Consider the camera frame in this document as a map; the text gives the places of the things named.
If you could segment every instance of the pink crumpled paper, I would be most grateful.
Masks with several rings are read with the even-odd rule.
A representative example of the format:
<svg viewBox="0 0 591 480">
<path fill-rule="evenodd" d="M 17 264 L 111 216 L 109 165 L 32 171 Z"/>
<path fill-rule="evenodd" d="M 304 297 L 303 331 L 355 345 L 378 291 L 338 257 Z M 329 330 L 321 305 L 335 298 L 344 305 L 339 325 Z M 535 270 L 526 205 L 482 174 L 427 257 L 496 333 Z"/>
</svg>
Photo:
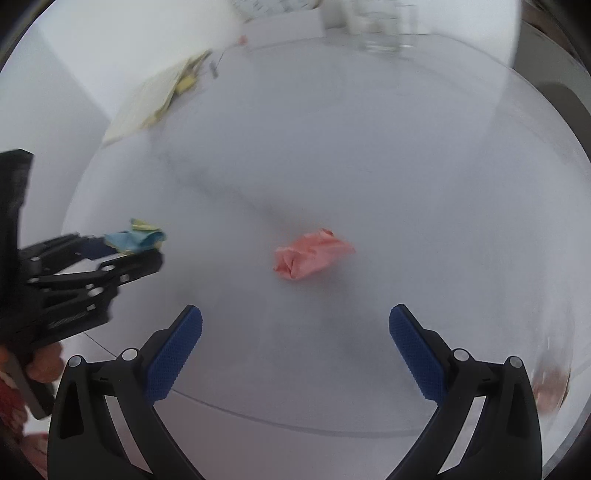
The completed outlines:
<svg viewBox="0 0 591 480">
<path fill-rule="evenodd" d="M 340 257 L 353 253 L 353 245 L 335 238 L 330 230 L 321 228 L 298 238 L 289 247 L 275 250 L 274 270 L 282 278 L 299 280 L 327 268 Z"/>
</svg>

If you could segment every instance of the white table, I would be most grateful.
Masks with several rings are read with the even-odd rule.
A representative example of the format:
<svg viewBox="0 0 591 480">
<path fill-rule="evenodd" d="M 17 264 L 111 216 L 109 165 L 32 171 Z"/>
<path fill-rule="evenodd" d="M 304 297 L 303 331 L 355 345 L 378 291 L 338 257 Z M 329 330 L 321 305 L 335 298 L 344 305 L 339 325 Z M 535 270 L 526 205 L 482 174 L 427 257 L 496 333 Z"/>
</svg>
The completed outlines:
<svg viewBox="0 0 591 480">
<path fill-rule="evenodd" d="M 435 408 L 388 334 L 400 302 L 451 348 L 519 355 L 530 372 L 567 332 L 573 383 L 548 459 L 591 390 L 577 383 L 591 358 L 591 168 L 558 113 L 434 35 L 404 57 L 339 33 L 236 48 L 219 73 L 99 150 L 64 223 L 101 234 L 137 217 L 167 232 L 162 271 L 122 288 L 89 335 L 118 355 L 199 306 L 202 338 L 157 406 L 191 461 L 212 479 L 385 478 Z M 321 227 L 357 253 L 279 279 L 274 249 Z"/>
</svg>

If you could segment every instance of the finger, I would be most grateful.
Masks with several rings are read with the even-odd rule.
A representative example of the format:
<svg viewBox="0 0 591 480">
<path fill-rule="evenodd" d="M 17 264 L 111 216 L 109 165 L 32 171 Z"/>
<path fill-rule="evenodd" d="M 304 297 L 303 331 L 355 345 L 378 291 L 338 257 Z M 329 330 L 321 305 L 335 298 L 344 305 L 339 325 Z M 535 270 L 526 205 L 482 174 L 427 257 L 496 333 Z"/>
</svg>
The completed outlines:
<svg viewBox="0 0 591 480">
<path fill-rule="evenodd" d="M 5 347 L 0 346 L 0 370 L 4 370 L 2 366 L 8 362 L 8 350 Z"/>
<path fill-rule="evenodd" d="M 33 355 L 33 361 L 27 365 L 27 374 L 30 378 L 46 378 L 55 376 L 55 371 L 63 368 L 63 362 L 60 358 L 61 345 L 53 343 L 37 350 Z"/>
<path fill-rule="evenodd" d="M 60 375 L 63 373 L 65 366 L 66 364 L 60 358 L 52 368 L 46 370 L 43 373 L 40 373 L 39 375 L 34 375 L 33 377 L 30 376 L 30 378 L 40 383 L 54 382 L 55 380 L 60 378 Z"/>
</svg>

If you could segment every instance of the blue gripper pad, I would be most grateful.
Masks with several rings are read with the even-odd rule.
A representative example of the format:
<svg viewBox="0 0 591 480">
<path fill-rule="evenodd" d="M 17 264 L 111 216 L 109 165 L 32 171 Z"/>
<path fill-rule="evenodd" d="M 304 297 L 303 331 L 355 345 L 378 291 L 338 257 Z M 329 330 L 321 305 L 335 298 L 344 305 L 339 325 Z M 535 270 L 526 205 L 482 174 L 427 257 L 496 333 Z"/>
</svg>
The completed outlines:
<svg viewBox="0 0 591 480">
<path fill-rule="evenodd" d="M 423 328 L 403 305 L 390 313 L 390 335 L 423 396 L 441 405 L 447 395 L 445 371 L 423 338 Z"/>
<path fill-rule="evenodd" d="M 148 365 L 144 396 L 150 405 L 166 398 L 178 374 L 201 337 L 203 319 L 197 307 L 187 306 L 165 333 L 168 338 Z"/>
</svg>

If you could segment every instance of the screw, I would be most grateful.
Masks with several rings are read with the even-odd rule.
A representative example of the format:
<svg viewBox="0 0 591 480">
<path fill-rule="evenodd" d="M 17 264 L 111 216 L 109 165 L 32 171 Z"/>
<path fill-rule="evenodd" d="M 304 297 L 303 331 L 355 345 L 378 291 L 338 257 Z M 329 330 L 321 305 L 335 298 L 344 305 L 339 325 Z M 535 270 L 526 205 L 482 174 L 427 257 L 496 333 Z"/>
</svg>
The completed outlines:
<svg viewBox="0 0 591 480">
<path fill-rule="evenodd" d="M 103 293 L 103 290 L 104 290 L 103 287 L 93 288 L 92 290 L 88 291 L 88 296 L 89 297 L 96 297 L 97 295 L 100 295 L 101 293 Z"/>
<path fill-rule="evenodd" d="M 135 348 L 128 348 L 125 352 L 121 354 L 121 358 L 126 362 L 133 360 L 137 356 L 138 351 Z"/>
<path fill-rule="evenodd" d="M 68 360 L 68 365 L 71 367 L 77 367 L 82 363 L 82 357 L 80 355 L 74 355 L 72 358 Z"/>
<path fill-rule="evenodd" d="M 468 352 L 466 352 L 465 350 L 462 350 L 461 348 L 455 350 L 453 352 L 453 356 L 456 360 L 458 360 L 460 362 L 465 362 L 466 360 L 468 360 L 470 358 L 470 354 Z"/>
<path fill-rule="evenodd" d="M 523 367 L 523 362 L 521 361 L 521 358 L 519 358 L 518 356 L 512 356 L 511 358 L 509 358 L 509 363 L 515 368 Z"/>
</svg>

